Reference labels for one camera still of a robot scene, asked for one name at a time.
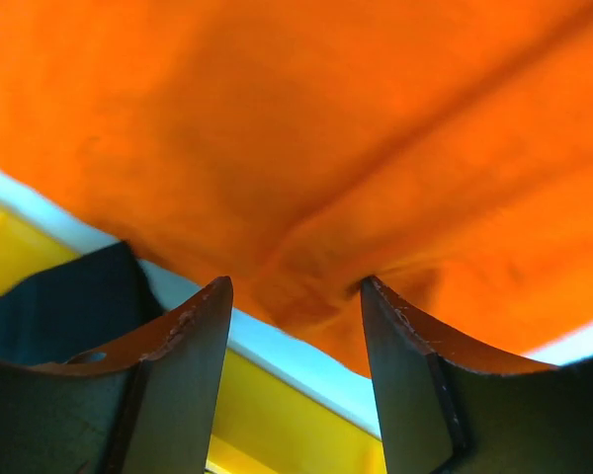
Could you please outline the orange t shirt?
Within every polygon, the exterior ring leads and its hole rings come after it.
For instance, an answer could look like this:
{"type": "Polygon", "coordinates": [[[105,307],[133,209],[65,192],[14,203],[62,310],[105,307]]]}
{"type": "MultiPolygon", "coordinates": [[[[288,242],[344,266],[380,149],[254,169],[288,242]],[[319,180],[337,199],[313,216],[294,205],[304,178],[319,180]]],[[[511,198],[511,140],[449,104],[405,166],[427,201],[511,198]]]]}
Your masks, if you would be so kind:
{"type": "Polygon", "coordinates": [[[593,1],[0,1],[0,169],[369,373],[360,281],[593,321],[593,1]]]}

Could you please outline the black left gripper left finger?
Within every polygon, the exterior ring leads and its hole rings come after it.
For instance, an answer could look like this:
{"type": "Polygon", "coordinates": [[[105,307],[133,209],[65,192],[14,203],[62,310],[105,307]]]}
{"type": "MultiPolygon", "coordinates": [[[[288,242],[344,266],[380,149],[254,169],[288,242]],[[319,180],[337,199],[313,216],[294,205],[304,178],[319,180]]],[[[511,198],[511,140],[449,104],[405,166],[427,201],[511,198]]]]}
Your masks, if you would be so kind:
{"type": "Polygon", "coordinates": [[[65,363],[0,360],[0,473],[201,473],[231,320],[214,279],[65,363]]]}

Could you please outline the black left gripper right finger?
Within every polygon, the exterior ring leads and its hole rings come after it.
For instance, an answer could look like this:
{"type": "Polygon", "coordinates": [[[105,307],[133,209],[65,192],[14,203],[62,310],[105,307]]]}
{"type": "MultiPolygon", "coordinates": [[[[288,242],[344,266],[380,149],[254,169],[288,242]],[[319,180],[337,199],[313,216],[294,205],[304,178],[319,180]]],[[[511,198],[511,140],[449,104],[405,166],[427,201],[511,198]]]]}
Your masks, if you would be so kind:
{"type": "Polygon", "coordinates": [[[593,473],[593,356],[501,351],[376,277],[360,296],[388,472],[593,473]]]}

